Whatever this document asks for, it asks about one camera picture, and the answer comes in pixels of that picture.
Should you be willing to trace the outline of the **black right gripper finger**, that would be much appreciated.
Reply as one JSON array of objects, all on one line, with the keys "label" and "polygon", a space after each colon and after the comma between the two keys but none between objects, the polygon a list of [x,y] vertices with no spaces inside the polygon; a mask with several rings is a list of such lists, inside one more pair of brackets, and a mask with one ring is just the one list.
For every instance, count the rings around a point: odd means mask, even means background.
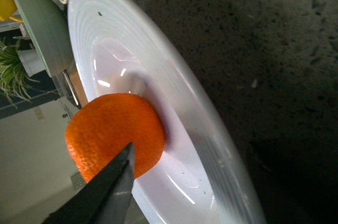
[{"label": "black right gripper finger", "polygon": [[135,149],[130,142],[43,223],[124,223],[132,199],[134,168]]}]

